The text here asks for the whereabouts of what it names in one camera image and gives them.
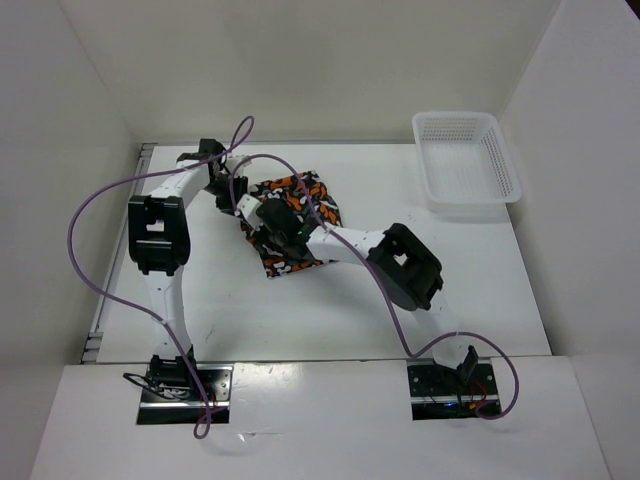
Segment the orange camouflage shorts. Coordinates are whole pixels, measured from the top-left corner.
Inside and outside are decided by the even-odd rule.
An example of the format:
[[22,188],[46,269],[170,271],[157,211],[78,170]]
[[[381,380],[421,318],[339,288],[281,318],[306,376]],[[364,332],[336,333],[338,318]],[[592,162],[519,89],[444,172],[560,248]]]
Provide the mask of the orange camouflage shorts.
[[[312,198],[311,206],[322,220],[327,224],[342,226],[338,204],[329,194],[326,184],[317,172],[310,170],[300,172],[299,175]],[[309,224],[312,228],[317,226],[316,219],[307,204],[306,196],[295,176],[258,182],[249,186],[248,193],[261,203],[270,199],[281,200],[293,211],[299,221]],[[247,242],[258,252],[265,274],[269,279],[333,263],[333,260],[311,260],[310,256],[302,259],[296,258],[293,253],[286,252],[283,247],[271,240],[266,228],[255,231],[244,222],[240,224],[240,228],[245,234]]]

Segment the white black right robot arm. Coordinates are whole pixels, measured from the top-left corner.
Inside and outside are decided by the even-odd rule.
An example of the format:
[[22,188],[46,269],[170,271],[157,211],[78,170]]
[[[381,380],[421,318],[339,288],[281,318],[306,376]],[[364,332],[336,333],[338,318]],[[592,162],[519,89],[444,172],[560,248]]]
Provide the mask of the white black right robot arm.
[[411,313],[428,333],[450,335],[431,348],[440,385],[460,393],[473,382],[478,354],[458,333],[443,293],[442,264],[407,226],[363,231],[320,224],[314,217],[303,221],[279,199],[256,203],[246,213],[251,227],[287,260],[339,261],[372,272],[385,301]]

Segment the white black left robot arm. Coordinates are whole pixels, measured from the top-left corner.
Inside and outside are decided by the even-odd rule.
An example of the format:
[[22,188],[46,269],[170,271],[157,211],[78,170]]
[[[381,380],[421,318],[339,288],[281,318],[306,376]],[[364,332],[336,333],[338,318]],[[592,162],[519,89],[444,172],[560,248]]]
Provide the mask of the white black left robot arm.
[[160,340],[142,386],[165,399],[185,400],[199,395],[200,376],[186,327],[182,292],[184,267],[191,253],[186,210],[205,191],[215,197],[222,213],[233,213],[231,198],[246,192],[247,180],[229,180],[223,152],[224,146],[217,140],[202,139],[197,152],[178,158],[178,173],[151,193],[134,195],[128,202],[129,255],[147,285],[152,312],[162,319]]

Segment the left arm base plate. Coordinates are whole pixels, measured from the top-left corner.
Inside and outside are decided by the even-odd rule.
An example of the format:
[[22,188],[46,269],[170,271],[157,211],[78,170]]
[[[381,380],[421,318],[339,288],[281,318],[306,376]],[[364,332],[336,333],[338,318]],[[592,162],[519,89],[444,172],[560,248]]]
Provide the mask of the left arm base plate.
[[[197,365],[214,425],[229,423],[233,372],[230,364]],[[137,425],[194,425],[206,414],[205,399],[188,371],[183,378],[165,382],[150,372],[124,377],[141,389]]]

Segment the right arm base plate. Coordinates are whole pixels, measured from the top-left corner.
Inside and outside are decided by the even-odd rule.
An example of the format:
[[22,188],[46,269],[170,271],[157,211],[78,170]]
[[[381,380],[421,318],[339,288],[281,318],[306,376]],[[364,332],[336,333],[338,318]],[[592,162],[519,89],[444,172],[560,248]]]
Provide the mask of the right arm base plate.
[[407,375],[414,421],[476,418],[476,408],[490,417],[502,412],[488,361],[476,366],[463,387],[432,362],[409,362]]

